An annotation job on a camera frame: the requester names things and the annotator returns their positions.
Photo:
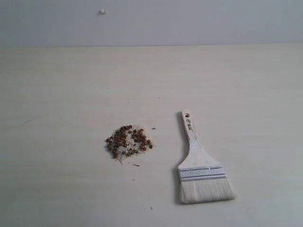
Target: seed mixture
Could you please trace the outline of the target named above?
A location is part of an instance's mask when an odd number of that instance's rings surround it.
[[[107,138],[107,149],[118,160],[142,154],[152,149],[154,144],[147,137],[141,126],[121,126],[111,137]]]

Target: tabletop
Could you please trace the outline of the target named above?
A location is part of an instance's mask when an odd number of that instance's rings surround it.
[[[0,104],[1,226],[303,225],[303,44],[0,50]],[[185,108],[235,200],[180,204]],[[157,146],[122,165],[129,124]]]

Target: pile of seeds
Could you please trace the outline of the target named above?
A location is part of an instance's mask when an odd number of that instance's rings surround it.
[[[124,159],[133,155],[145,153],[153,147],[140,126],[122,126],[107,140],[107,149],[113,153],[114,158]]]

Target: brush bristles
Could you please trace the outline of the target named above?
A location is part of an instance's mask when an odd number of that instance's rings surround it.
[[[180,184],[180,199],[186,204],[233,200],[235,197],[235,192],[227,178],[184,181]]]

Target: white wall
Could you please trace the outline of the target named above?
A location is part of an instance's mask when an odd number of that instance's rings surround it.
[[[277,42],[303,42],[302,0],[0,0],[0,47]]]

